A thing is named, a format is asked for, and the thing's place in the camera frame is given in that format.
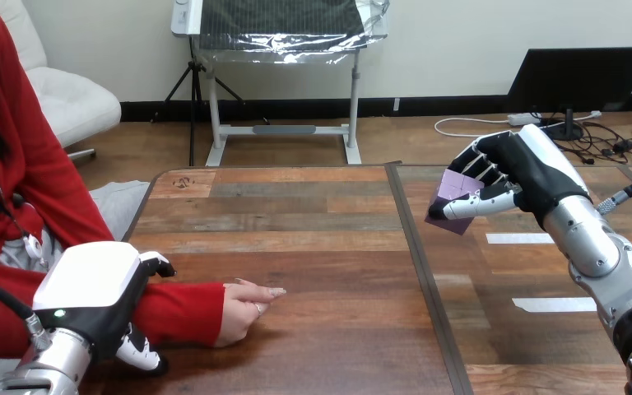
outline black monitor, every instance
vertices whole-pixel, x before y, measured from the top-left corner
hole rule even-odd
[[[574,111],[616,109],[632,92],[632,47],[529,49],[508,93],[507,112],[563,112],[565,123],[544,131],[575,140]]]

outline white office chair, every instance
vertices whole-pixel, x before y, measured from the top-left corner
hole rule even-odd
[[[102,86],[88,78],[47,67],[47,56],[28,11],[21,0],[0,0],[18,58],[35,89],[39,105],[62,147],[70,146],[119,123],[120,103]],[[95,150],[69,154],[74,160],[94,156]]]

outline purple cube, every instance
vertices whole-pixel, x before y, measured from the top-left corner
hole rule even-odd
[[[442,173],[442,181],[437,188],[437,193],[430,199],[429,206],[432,206],[435,202],[449,203],[467,193],[475,193],[481,188],[483,188],[481,181],[459,174],[456,171],[445,170],[444,173]],[[462,220],[433,220],[429,215],[425,215],[425,222],[428,224],[449,230],[457,235],[463,235],[472,221],[473,218],[464,218]]]

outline white wall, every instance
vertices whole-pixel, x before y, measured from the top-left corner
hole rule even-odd
[[[121,101],[163,100],[187,65],[173,0],[24,3],[50,66]],[[361,57],[363,97],[503,95],[528,48],[632,45],[632,0],[392,0],[388,16],[389,37]],[[217,76],[245,99],[344,98],[350,66],[233,63]]]

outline black baseboard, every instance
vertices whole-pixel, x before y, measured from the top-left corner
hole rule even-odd
[[[358,116],[424,117],[439,115],[505,113],[505,95],[402,97],[398,111],[393,111],[394,98],[360,99]],[[190,120],[190,101],[173,100],[166,106],[162,101],[125,101],[122,122],[148,122],[158,113],[159,121]],[[203,101],[197,119],[209,119],[209,104]],[[632,95],[619,111],[632,111]],[[234,100],[219,102],[221,121],[248,119],[336,119],[350,116],[349,99],[319,100],[246,100],[243,105]]]

